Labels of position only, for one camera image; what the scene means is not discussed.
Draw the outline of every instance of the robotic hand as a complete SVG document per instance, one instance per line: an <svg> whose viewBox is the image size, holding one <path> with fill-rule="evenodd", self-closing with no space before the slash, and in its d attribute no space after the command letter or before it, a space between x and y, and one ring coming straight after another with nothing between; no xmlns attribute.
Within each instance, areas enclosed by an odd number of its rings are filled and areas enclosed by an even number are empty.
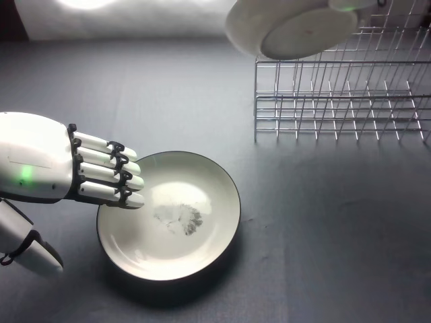
<svg viewBox="0 0 431 323"><path fill-rule="evenodd" d="M0 197L31 203L62 199L124 209L143 206L136 153L54 120L19 112L0 112ZM58 253L33 223L0 198L0 258L50 275L63 270Z"/></svg>

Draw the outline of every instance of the metal wire rack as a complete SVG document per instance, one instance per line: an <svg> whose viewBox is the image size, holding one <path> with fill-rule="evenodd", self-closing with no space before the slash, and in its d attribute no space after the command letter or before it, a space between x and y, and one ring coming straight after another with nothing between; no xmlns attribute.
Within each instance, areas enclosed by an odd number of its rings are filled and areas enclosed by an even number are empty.
<svg viewBox="0 0 431 323"><path fill-rule="evenodd" d="M397 0L345 43L295 61L257 58L255 140L259 132L431 138L428 1L395 14Z"/></svg>

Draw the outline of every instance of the table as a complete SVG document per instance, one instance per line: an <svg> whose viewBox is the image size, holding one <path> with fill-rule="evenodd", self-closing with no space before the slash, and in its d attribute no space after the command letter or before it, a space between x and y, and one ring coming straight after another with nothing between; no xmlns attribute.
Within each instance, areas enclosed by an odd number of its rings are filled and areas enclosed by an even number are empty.
<svg viewBox="0 0 431 323"><path fill-rule="evenodd" d="M0 45L0 107L224 167L242 221L195 280L137 283L107 261L97 207L16 203L61 254L46 280L0 275L4 322L429 322L431 154L418 138L259 135L253 59L225 40Z"/></svg>

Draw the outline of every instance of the wire basket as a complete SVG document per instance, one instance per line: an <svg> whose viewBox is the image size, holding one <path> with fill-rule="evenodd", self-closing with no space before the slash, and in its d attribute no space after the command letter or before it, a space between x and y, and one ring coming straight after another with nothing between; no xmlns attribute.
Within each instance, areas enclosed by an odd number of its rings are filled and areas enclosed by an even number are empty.
<svg viewBox="0 0 431 323"><path fill-rule="evenodd" d="M428 2L395 14L394 2L345 43L295 61L257 58L255 140L259 132L300 135L431 134Z"/></svg>

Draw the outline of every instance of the white bowl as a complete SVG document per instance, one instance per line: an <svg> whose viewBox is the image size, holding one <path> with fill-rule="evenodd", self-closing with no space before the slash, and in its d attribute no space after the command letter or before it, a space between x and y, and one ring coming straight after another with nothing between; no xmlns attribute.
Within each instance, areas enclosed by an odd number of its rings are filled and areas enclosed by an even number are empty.
<svg viewBox="0 0 431 323"><path fill-rule="evenodd" d="M157 153L137 162L145 205L99 207L97 230L108 257L142 279L170 281L192 275L217 259L240 221L240 197L215 162L184 151Z"/></svg>
<svg viewBox="0 0 431 323"><path fill-rule="evenodd" d="M328 0L238 0L226 19L226 34L253 56L300 59L343 42L360 19L356 11L331 9Z"/></svg>

